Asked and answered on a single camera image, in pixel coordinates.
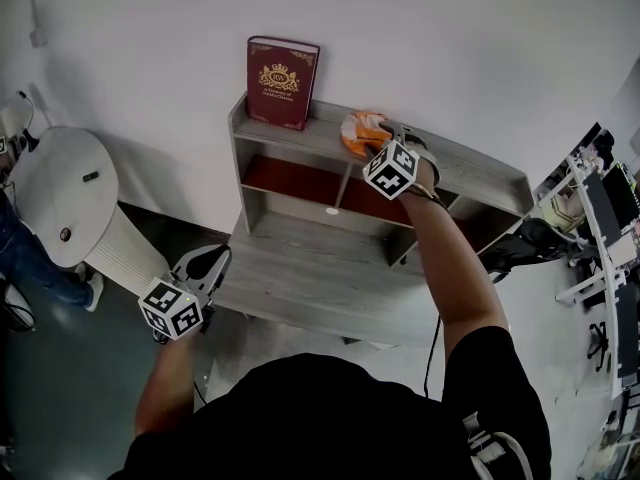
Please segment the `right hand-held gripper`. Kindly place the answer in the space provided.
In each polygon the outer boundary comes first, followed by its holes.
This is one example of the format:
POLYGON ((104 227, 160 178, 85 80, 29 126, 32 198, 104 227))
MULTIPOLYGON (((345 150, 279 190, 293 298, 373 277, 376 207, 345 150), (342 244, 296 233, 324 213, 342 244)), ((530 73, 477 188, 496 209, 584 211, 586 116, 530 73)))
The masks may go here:
POLYGON ((432 186, 436 187, 441 179, 437 160, 428 150, 426 141, 413 129, 394 120, 382 121, 379 127, 388 132, 390 137, 363 167, 365 182, 388 200, 394 200, 412 189, 435 199, 435 195, 418 180, 422 160, 432 168, 432 186))

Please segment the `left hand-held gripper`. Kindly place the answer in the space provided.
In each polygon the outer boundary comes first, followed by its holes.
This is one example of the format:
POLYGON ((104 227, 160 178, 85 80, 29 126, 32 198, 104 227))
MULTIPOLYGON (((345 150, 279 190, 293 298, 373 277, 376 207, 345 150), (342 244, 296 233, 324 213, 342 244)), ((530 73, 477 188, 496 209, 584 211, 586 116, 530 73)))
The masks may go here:
POLYGON ((220 288, 232 261, 230 247, 208 245, 185 254, 172 270, 148 269, 147 285, 138 305, 156 341, 177 341, 205 326, 215 309, 213 293, 220 288))

